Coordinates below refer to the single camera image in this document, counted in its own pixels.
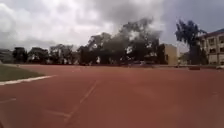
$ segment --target cloudy sky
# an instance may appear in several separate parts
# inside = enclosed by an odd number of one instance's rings
[[[186,50],[176,42],[176,21],[193,20],[211,32],[224,27],[223,12],[223,0],[0,0],[0,48],[82,45],[91,35],[149,17],[163,31],[161,42]]]

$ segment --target grass field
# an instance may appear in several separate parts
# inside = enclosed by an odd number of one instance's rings
[[[0,65],[0,82],[39,77],[39,76],[43,75],[25,69],[21,69],[18,67]]]

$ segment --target white lane line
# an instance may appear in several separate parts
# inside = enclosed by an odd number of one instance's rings
[[[8,102],[12,102],[12,101],[16,101],[16,98],[11,98],[11,99],[8,99],[8,100],[0,101],[0,104],[5,104],[5,103],[8,103]]]
[[[57,111],[51,111],[51,110],[47,110],[46,112],[49,113],[49,114],[55,115],[55,116],[62,116],[64,118],[69,117],[69,114],[64,113],[64,112],[57,112]]]
[[[79,101],[79,105],[75,106],[73,110],[69,113],[68,117],[65,119],[65,122],[68,122],[72,116],[78,111],[81,104],[93,93],[93,91],[96,89],[97,82],[94,83],[94,85],[89,89],[87,93],[82,97],[82,99]]]
[[[54,77],[54,76],[42,76],[42,77],[36,77],[36,78],[5,81],[5,82],[0,82],[0,86],[9,85],[9,84],[18,84],[22,82],[31,82],[31,81],[42,80],[42,79],[51,78],[51,77]]]

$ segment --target running track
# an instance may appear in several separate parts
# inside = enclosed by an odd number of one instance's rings
[[[21,66],[52,78],[0,87],[5,128],[221,128],[224,72]]]

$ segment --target roof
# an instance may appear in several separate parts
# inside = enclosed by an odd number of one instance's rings
[[[211,32],[211,33],[207,33],[207,34],[203,35],[203,37],[216,36],[216,35],[219,35],[219,34],[222,34],[222,33],[224,33],[224,28],[220,29],[220,30],[217,30],[217,31],[214,31],[214,32]]]

